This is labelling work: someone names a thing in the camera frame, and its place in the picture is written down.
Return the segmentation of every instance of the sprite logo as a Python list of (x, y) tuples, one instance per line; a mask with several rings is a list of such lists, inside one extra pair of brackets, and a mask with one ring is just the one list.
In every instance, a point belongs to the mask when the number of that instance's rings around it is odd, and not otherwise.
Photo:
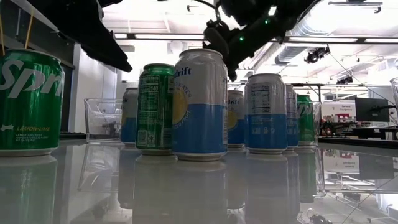
[(312, 115), (312, 104), (309, 105), (305, 103), (300, 104), (297, 108), (297, 114), (299, 114), (300, 117), (306, 115)]
[[(6, 82), (4, 84), (0, 84), (0, 91), (7, 90), (12, 87), (8, 98), (17, 98), (21, 91), (34, 91), (39, 89), (40, 87), (42, 87), (40, 91), (41, 93), (48, 94), (55, 82), (61, 82), (61, 75), (51, 74), (46, 80), (45, 75), (40, 71), (28, 68), (25, 68), (21, 71), (23, 65), (24, 63), (20, 60), (8, 60), (4, 63), (1, 69), (2, 76), (4, 77)], [(11, 66), (16, 66), (19, 69), (20, 75), (17, 80), (15, 80), (15, 77), (11, 72)], [(33, 83), (27, 88), (24, 88), (26, 82), (31, 76), (34, 76)], [(62, 85), (58, 85), (55, 96), (60, 96), (61, 93)]]

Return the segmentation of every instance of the reflective table surface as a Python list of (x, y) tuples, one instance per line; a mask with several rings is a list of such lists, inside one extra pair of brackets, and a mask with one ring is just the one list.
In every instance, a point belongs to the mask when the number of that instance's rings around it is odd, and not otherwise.
[(395, 156), (320, 144), (188, 162), (62, 141), (50, 156), (0, 158), (0, 224), (398, 223)]

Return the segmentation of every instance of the green soda can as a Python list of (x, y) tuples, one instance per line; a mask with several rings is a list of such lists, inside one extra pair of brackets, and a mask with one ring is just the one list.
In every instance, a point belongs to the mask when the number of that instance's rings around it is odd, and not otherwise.
[(298, 144), (309, 146), (315, 142), (313, 103), (308, 95), (297, 96)]
[(37, 156), (58, 147), (64, 77), (51, 55), (7, 51), (0, 60), (0, 156)]
[(154, 63), (139, 78), (136, 148), (147, 155), (171, 154), (174, 66)]

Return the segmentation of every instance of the cable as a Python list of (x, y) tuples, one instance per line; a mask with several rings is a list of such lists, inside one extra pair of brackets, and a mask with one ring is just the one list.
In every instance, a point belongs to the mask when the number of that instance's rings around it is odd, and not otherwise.
[[(388, 180), (386, 183), (380, 185), (378, 188), (374, 189), (373, 192), (379, 190), (381, 187), (383, 187), (384, 185), (388, 184), (390, 181), (394, 180), (396, 177), (398, 177), (398, 175), (395, 176), (393, 179)], [(356, 210), (366, 199), (368, 199), (368, 197), (370, 197), (370, 196), (373, 194), (373, 192), (370, 193), (368, 196), (366, 196), (365, 199), (362, 200), (362, 202), (359, 202), (359, 203), (355, 206), (354, 210), (353, 210), (350, 214), (347, 215), (347, 217), (344, 219), (344, 221), (343, 221), (341, 224), (344, 224), (344, 222), (347, 221), (347, 219), (349, 218), (349, 216), (352, 215), (352, 214), (355, 212), (355, 210)]]
[[(350, 72), (349, 72), (349, 71), (348, 71), (348, 70), (335, 58), (335, 56), (333, 56), (331, 53), (329, 53), (329, 54), (330, 54), (330, 56), (331, 56), (333, 59), (335, 59), (335, 61), (336, 61), (347, 73), (350, 74)], [(362, 83), (360, 80), (358, 80), (354, 75), (351, 74), (351, 76), (352, 76), (353, 78), (355, 78), (355, 80), (358, 81), (363, 87), (367, 88), (367, 89), (368, 89), (369, 91), (371, 91), (372, 93), (376, 94), (377, 96), (380, 96), (381, 98), (387, 100), (389, 103), (391, 103), (391, 104), (393, 104), (394, 106), (396, 106), (395, 103), (389, 101), (389, 100), (388, 100), (387, 98), (385, 98), (384, 96), (382, 96), (382, 95), (376, 93), (375, 91), (373, 91), (372, 89), (370, 89), (369, 87), (367, 87), (364, 83)], [(388, 115), (390, 116), (392, 122), (393, 122), (395, 125), (398, 125), (398, 122), (394, 119), (394, 117), (390, 114), (390, 112), (388, 113)]]

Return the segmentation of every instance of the ceiling light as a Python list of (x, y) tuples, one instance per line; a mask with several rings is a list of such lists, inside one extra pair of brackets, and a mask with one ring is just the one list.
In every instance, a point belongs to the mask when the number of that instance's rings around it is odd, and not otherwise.
[(356, 42), (357, 38), (340, 37), (289, 37), (289, 42)]
[(127, 34), (115, 34), (114, 37), (117, 39), (126, 39)]
[(200, 34), (135, 34), (136, 39), (203, 40)]
[(275, 15), (275, 12), (276, 12), (276, 6), (271, 6), (271, 8), (269, 8), (269, 11), (268, 11), (268, 16)]
[(398, 43), (398, 38), (366, 38), (365, 43)]

